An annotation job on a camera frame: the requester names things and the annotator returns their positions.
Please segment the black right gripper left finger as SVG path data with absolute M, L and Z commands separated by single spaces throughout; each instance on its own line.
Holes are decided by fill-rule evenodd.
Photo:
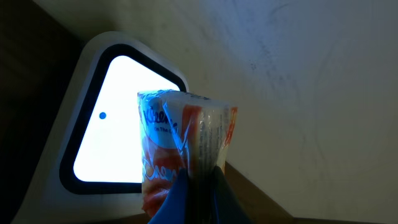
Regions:
M 188 172 L 180 170 L 164 203 L 149 224 L 184 224 L 188 196 Z

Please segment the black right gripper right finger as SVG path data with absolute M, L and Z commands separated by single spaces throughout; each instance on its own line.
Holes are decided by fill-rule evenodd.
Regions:
M 211 174 L 211 223 L 252 223 L 218 166 L 213 169 Z

